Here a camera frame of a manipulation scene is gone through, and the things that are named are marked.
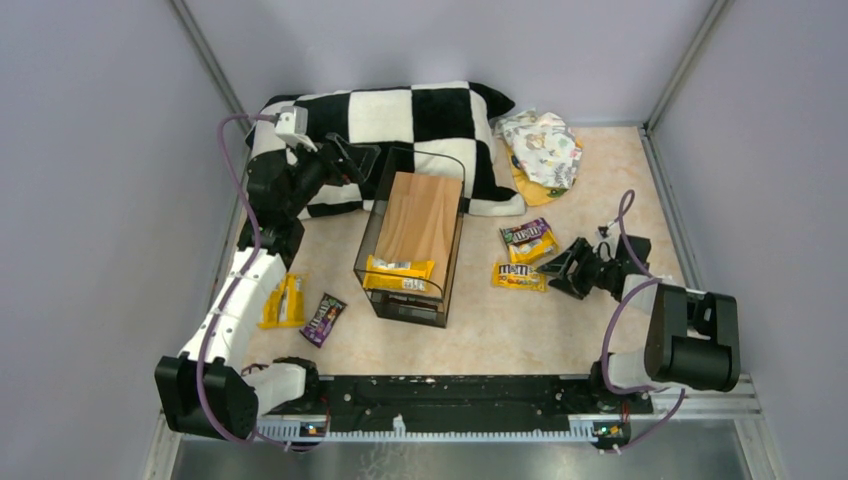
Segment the yellow peanut M&M bag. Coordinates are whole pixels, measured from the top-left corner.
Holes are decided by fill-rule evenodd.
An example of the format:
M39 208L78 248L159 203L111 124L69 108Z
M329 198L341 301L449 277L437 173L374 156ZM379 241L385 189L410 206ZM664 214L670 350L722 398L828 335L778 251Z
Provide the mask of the yellow peanut M&M bag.
M495 287L513 290L547 291L544 276L531 265L522 263L495 263L492 284Z

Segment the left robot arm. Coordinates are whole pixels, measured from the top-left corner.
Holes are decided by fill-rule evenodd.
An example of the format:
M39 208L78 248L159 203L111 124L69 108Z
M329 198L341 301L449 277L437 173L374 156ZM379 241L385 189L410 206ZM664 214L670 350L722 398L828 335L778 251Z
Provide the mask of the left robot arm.
M300 400L315 384L314 364L294 357L244 373L248 343L300 248L301 211L323 187L365 183L379 155L377 145L351 144L330 133L275 158L249 161L236 179L247 223L230 272L196 333L155 368L172 431L245 442L260 416Z

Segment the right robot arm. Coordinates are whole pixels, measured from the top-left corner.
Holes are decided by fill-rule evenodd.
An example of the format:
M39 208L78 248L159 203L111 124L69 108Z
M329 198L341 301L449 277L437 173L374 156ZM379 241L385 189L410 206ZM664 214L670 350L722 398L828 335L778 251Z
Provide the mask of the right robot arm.
M669 387L733 390L741 374L736 299L652 275L650 251L644 237L607 239L598 246L579 237L539 268L550 287L573 298L604 290L618 303L590 371L594 388L613 395ZM639 349L614 353L614 329L627 308L648 316L646 338Z

